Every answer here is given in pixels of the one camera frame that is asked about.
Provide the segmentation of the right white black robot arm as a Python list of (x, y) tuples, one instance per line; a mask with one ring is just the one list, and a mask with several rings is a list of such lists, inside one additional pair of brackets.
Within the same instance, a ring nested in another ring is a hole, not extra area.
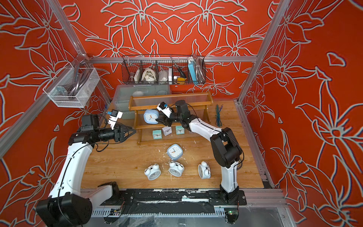
[(224, 203), (239, 204), (239, 185), (237, 182), (237, 167), (242, 164), (240, 156), (244, 154), (233, 131), (211, 126), (201, 120), (189, 110), (191, 105), (185, 100), (178, 100), (172, 106), (165, 102), (157, 105), (159, 117), (157, 122), (165, 126), (171, 126), (174, 122), (180, 123), (184, 129), (196, 133), (211, 143), (216, 162), (221, 166), (220, 194)]

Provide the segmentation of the teal square alarm clock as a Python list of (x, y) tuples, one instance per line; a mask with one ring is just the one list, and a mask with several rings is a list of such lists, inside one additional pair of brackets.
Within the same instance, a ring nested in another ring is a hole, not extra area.
[(177, 135), (185, 134), (185, 129), (182, 126), (176, 126), (175, 130)]
[(162, 131), (161, 130), (153, 130), (152, 137), (154, 140), (162, 139)]

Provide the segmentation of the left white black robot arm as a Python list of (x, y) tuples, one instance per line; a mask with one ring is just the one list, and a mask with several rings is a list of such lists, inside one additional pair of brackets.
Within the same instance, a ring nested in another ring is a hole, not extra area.
[(105, 201), (121, 201), (116, 182), (98, 186), (92, 193), (81, 195), (81, 181), (87, 160), (98, 142), (113, 140), (123, 143), (136, 133), (130, 126), (118, 123), (122, 112), (108, 112), (109, 128), (100, 127), (96, 114), (82, 117), (82, 125), (68, 142), (68, 152), (59, 178), (45, 200), (38, 202), (36, 212), (48, 227), (77, 227), (88, 223), (92, 212)]

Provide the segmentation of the blue rounded alarm clock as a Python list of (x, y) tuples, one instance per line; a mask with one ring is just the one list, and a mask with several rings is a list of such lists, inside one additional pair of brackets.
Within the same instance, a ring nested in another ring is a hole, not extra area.
[(167, 149), (167, 155), (172, 161), (177, 161), (183, 156), (183, 149), (178, 144), (173, 144)]
[(144, 114), (144, 121), (147, 124), (158, 124), (159, 112), (154, 109), (147, 109)]

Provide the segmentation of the lilac square alarm clock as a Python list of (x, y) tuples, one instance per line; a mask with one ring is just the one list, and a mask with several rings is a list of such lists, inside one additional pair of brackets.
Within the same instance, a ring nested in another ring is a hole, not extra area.
[(172, 134), (173, 133), (172, 127), (170, 127), (170, 126), (163, 127), (162, 133), (164, 136), (168, 136), (168, 135)]

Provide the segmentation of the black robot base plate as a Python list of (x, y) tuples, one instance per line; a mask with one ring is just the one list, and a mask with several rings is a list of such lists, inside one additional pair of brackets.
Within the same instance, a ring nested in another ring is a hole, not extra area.
[(247, 204), (244, 191), (238, 190), (232, 199), (220, 190), (208, 189), (127, 189), (119, 199), (103, 202), (94, 217), (118, 216), (216, 216), (225, 211), (237, 211)]

